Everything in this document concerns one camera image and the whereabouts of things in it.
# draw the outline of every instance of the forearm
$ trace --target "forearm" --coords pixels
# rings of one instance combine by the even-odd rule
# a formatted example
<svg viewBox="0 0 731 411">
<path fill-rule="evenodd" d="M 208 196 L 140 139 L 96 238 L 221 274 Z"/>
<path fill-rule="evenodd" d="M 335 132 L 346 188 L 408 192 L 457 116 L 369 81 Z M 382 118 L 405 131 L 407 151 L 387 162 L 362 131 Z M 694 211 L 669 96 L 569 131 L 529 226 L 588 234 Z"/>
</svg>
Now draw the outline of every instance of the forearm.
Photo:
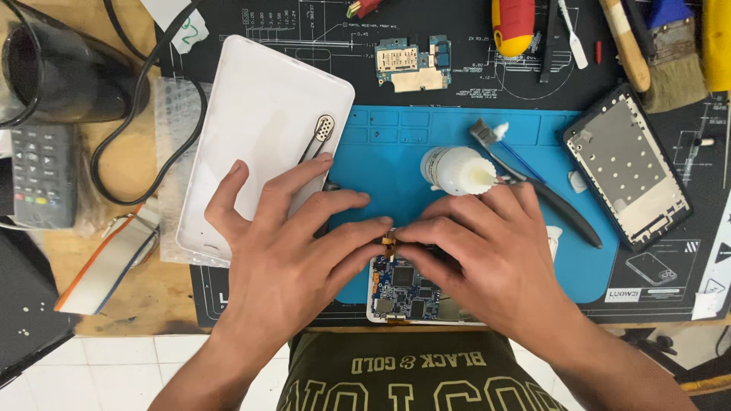
<svg viewBox="0 0 731 411">
<path fill-rule="evenodd" d="M 695 410 L 660 366 L 581 313 L 536 354 L 589 410 Z"/>
<path fill-rule="evenodd" d="M 237 410 L 249 385 L 275 353 L 257 342 L 231 344 L 214 332 L 149 410 Z"/>
</svg>

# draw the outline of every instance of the person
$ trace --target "person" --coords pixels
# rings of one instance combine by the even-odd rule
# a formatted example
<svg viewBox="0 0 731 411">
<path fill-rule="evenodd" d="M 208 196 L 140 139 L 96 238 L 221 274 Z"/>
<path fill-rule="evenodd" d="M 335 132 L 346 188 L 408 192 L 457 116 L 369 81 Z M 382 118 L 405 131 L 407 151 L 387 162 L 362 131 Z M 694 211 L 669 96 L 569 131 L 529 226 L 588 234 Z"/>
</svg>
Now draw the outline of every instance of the person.
<svg viewBox="0 0 731 411">
<path fill-rule="evenodd" d="M 373 242 L 391 229 L 388 216 L 313 237 L 333 214 L 366 207 L 366 193 L 318 192 L 288 218 L 291 196 L 332 165 L 320 154 L 267 182 L 253 221 L 234 210 L 246 164 L 223 178 L 205 218 L 233 251 L 229 305 L 150 410 L 236 410 L 278 349 L 385 251 Z M 565 410 L 519 367 L 505 337 L 547 361 L 588 410 L 696 409 L 666 371 L 564 294 L 529 184 L 444 197 L 395 236 L 401 257 L 496 332 L 304 333 L 278 411 Z"/>
</svg>

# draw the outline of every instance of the paintbrush bristles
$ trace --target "paintbrush bristles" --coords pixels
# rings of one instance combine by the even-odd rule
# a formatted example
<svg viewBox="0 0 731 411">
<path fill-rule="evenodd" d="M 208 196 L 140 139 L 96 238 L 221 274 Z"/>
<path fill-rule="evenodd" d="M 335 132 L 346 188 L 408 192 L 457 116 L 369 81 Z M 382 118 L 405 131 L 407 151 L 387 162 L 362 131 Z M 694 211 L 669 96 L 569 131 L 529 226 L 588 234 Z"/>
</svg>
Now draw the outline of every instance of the paintbrush bristles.
<svg viewBox="0 0 731 411">
<path fill-rule="evenodd" d="M 643 97 L 647 113 L 663 113 L 708 96 L 697 54 L 650 66 L 652 83 Z"/>
</svg>

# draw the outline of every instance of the wooden desk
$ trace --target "wooden desk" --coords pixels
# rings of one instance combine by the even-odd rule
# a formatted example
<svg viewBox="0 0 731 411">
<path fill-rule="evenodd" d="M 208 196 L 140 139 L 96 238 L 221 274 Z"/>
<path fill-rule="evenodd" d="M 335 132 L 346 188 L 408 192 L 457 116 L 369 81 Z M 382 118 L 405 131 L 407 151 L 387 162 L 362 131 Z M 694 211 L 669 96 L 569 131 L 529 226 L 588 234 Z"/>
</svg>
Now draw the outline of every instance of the wooden desk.
<svg viewBox="0 0 731 411">
<path fill-rule="evenodd" d="M 26 0 L 28 5 L 63 21 L 131 55 L 117 37 L 100 1 Z M 143 53 L 155 43 L 152 18 L 138 0 L 114 2 L 119 20 L 132 42 Z M 151 76 L 159 76 L 156 69 Z M 82 127 L 91 149 L 107 137 L 120 121 L 88 124 Z M 152 183 L 156 169 L 154 112 L 152 102 L 147 110 L 111 144 L 102 157 L 102 180 L 117 197 L 137 198 Z M 108 216 L 127 214 L 132 208 L 111 205 Z M 101 233 L 91 238 L 78 238 L 64 231 L 45 234 L 45 251 L 50 260 L 60 293 L 71 284 L 76 274 L 101 244 Z M 726 320 L 684 325 L 731 324 Z M 609 325 L 608 328 L 650 328 L 654 324 Z M 394 327 L 394 328 L 323 328 L 330 332 L 459 330 L 457 327 Z M 120 283 L 101 314 L 84 317 L 75 332 L 84 336 L 147 336 L 169 333 L 210 333 L 210 328 L 197 325 L 190 272 L 187 265 L 163 263 L 156 253 L 146 264 L 131 270 Z"/>
</svg>

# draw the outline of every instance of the blue silicone mat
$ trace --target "blue silicone mat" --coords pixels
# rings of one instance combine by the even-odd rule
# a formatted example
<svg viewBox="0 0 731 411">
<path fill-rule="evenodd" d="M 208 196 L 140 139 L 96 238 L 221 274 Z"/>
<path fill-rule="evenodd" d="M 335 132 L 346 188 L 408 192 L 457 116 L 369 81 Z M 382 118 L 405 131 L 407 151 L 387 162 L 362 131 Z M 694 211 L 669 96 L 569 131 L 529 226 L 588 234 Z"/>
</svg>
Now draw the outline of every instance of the blue silicone mat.
<svg viewBox="0 0 731 411">
<path fill-rule="evenodd" d="M 437 146 L 471 146 L 482 152 L 468 130 L 479 118 L 490 127 L 510 123 L 506 141 L 559 195 L 591 223 L 604 243 L 588 245 L 547 206 L 546 224 L 564 230 L 558 240 L 556 277 L 576 303 L 590 303 L 607 288 L 619 237 L 589 191 L 576 194 L 568 173 L 575 169 L 559 145 L 558 134 L 580 113 L 575 111 L 496 110 L 353 106 L 335 155 L 330 179 L 343 188 L 367 192 L 371 204 L 333 216 L 333 227 L 345 222 L 391 216 L 395 226 L 409 224 L 430 203 L 445 195 L 433 192 L 420 172 L 423 155 Z M 495 153 L 511 167 L 530 174 L 499 144 Z M 368 269 L 358 274 L 338 295 L 342 303 L 366 303 Z"/>
</svg>

